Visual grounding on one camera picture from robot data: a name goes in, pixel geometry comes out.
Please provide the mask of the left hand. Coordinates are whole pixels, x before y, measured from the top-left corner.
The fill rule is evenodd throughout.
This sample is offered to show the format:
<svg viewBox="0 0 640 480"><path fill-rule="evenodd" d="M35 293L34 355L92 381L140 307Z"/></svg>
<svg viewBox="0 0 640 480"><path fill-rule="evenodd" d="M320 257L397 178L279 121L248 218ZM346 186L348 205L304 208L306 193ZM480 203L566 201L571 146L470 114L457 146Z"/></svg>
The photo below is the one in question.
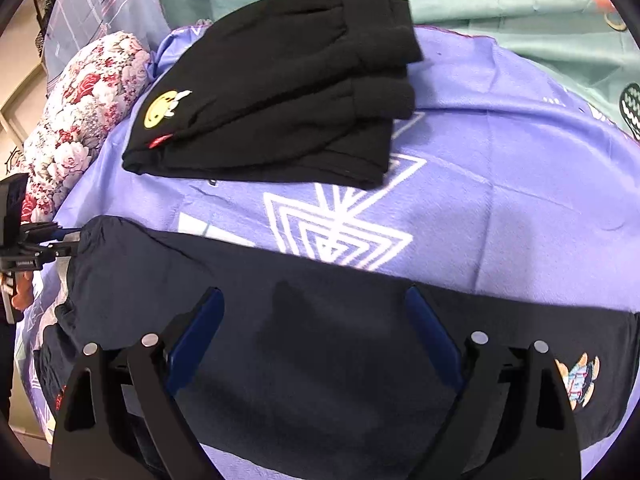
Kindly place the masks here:
<svg viewBox="0 0 640 480"><path fill-rule="evenodd" d="M15 294L12 298L12 306L17 311L24 311L34 302L34 290L32 289L32 271L17 273L15 275Z"/></svg>

